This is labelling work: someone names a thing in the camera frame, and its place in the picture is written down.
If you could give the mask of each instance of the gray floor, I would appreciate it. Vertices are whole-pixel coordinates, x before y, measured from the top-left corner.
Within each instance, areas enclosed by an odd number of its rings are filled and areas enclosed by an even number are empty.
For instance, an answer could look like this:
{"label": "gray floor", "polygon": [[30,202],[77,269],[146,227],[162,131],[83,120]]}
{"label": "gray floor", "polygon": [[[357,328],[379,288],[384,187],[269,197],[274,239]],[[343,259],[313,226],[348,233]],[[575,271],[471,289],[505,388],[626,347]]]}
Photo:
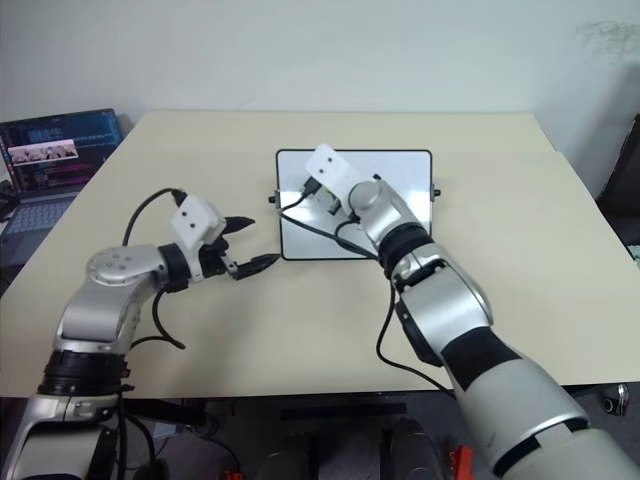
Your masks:
{"label": "gray floor", "polygon": [[[640,398],[640,384],[629,384],[632,398]],[[610,432],[625,451],[640,464],[640,407],[633,403],[625,417],[605,414],[596,395],[578,397],[591,415],[594,426]],[[239,456],[248,478],[255,478],[260,464],[289,435],[313,433],[318,442],[320,480],[378,479],[381,432],[400,415],[283,420],[284,412],[335,405],[396,404],[406,406],[405,416],[419,421],[440,445],[467,444],[473,447],[455,402],[434,392],[399,395],[338,396],[322,398],[243,399],[215,401],[209,408],[220,420],[216,437]],[[19,408],[3,408],[3,450]],[[144,461],[146,450],[141,435],[130,429],[129,465]],[[216,445],[190,432],[172,437],[161,453],[174,479],[204,479],[216,476],[229,466],[229,457]],[[474,458],[477,480],[494,478],[478,456]]]}

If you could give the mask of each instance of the cable connector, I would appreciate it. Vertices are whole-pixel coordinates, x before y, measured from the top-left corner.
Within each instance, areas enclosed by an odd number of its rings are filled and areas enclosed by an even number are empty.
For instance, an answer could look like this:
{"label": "cable connector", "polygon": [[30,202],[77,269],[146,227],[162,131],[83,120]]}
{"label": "cable connector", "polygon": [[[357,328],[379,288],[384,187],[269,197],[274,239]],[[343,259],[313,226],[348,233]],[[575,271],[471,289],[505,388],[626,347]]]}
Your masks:
{"label": "cable connector", "polygon": [[171,195],[173,196],[173,201],[176,202],[176,206],[178,207],[182,205],[182,202],[187,198],[187,192],[180,190],[179,188],[172,189]]}
{"label": "cable connector", "polygon": [[304,182],[304,188],[302,189],[302,197],[307,198],[309,195],[313,195],[322,188],[322,184],[313,177],[309,177]]}

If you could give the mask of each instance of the laptop keyboard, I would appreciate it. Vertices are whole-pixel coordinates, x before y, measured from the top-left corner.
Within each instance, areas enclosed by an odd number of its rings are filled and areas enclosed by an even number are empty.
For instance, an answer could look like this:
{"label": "laptop keyboard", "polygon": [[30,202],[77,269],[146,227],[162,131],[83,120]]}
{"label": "laptop keyboard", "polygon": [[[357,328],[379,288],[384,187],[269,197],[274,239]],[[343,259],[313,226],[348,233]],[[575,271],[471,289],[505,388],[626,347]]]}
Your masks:
{"label": "laptop keyboard", "polygon": [[6,233],[21,233],[53,228],[72,200],[21,206],[12,218]]}

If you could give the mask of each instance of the laptop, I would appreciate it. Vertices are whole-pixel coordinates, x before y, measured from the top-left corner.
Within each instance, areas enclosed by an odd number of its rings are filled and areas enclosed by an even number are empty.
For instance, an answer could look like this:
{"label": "laptop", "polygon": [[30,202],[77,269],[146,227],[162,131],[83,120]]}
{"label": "laptop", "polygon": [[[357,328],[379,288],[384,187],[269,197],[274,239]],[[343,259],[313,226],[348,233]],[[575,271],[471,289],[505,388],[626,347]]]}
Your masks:
{"label": "laptop", "polygon": [[0,151],[19,204],[0,237],[0,264],[24,265],[122,141],[113,109],[0,123]]}

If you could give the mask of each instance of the robotic arm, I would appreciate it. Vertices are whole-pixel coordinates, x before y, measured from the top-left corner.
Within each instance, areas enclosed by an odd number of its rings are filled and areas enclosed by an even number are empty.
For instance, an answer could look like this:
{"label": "robotic arm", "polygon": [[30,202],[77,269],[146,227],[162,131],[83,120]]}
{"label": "robotic arm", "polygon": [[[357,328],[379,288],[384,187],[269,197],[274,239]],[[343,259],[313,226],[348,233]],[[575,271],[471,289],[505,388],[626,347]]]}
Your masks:
{"label": "robotic arm", "polygon": [[176,243],[110,248],[89,260],[84,284],[62,314],[42,383],[27,403],[3,479],[110,478],[117,434],[101,422],[111,418],[127,389],[121,385],[129,375],[125,356],[144,302],[161,290],[177,292],[225,272],[239,280],[279,258],[267,254],[239,265],[227,255],[222,235],[253,220],[225,218],[193,195],[176,200]]}
{"label": "robotic arm", "polygon": [[541,367],[491,329],[480,287],[380,177],[363,178],[330,147],[307,172],[359,220],[399,293],[396,313],[420,360],[444,366],[478,448],[509,480],[640,479],[637,466]]}

